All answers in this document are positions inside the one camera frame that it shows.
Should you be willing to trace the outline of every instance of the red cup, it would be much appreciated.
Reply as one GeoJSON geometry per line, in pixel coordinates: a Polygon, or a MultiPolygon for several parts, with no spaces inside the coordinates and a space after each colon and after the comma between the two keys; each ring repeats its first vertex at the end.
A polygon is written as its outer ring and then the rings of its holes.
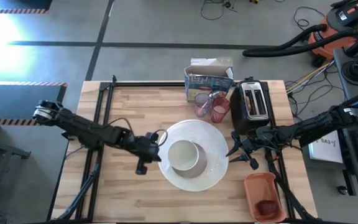
{"type": "Polygon", "coordinates": [[[220,123],[230,110],[230,102],[226,98],[218,97],[212,102],[211,120],[220,123]]]}

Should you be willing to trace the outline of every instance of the toaster slot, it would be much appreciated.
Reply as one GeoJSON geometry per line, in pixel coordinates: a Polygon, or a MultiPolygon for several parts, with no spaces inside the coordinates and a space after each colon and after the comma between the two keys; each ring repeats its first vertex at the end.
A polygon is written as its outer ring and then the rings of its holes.
{"type": "Polygon", "coordinates": [[[250,115],[256,115],[257,110],[255,106],[254,96],[252,95],[252,90],[245,90],[246,94],[246,107],[248,110],[248,113],[250,115]]]}
{"type": "Polygon", "coordinates": [[[255,93],[255,99],[256,99],[256,104],[257,104],[257,108],[258,108],[258,115],[266,115],[266,108],[265,108],[265,102],[264,102],[264,98],[262,96],[262,91],[260,90],[254,90],[255,93]]]}

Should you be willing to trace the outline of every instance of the orange striped tape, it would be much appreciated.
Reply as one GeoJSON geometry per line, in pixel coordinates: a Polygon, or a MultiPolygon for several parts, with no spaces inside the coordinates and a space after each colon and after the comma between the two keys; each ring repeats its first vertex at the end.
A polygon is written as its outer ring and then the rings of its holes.
{"type": "Polygon", "coordinates": [[[39,85],[39,86],[64,86],[65,82],[0,82],[0,85],[39,85]]]}
{"type": "Polygon", "coordinates": [[[44,14],[46,9],[0,9],[1,14],[44,14]]]}
{"type": "Polygon", "coordinates": [[[32,119],[0,119],[0,125],[40,126],[41,124],[32,119]]]}

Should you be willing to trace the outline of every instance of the clear cup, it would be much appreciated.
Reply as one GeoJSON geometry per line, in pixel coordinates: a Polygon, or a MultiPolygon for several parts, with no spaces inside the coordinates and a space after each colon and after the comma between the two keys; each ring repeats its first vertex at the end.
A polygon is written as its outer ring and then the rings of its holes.
{"type": "Polygon", "coordinates": [[[194,100],[194,109],[197,117],[202,118],[208,113],[209,107],[211,106],[211,102],[211,98],[206,93],[198,93],[196,95],[196,98],[194,100]]]}

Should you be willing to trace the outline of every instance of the yellow cable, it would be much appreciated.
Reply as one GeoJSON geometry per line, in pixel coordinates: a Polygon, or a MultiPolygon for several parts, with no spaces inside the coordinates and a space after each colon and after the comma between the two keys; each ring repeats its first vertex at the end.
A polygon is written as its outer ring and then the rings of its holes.
{"type": "Polygon", "coordinates": [[[313,75],[316,75],[322,69],[325,69],[328,65],[329,65],[329,63],[327,63],[326,65],[323,65],[323,66],[317,68],[316,70],[312,71],[311,73],[307,74],[307,76],[305,76],[301,81],[298,81],[297,84],[295,84],[295,85],[291,86],[290,88],[286,89],[286,91],[291,91],[292,89],[298,87],[299,85],[301,85],[303,83],[303,81],[307,80],[309,77],[312,77],[313,75]]]}

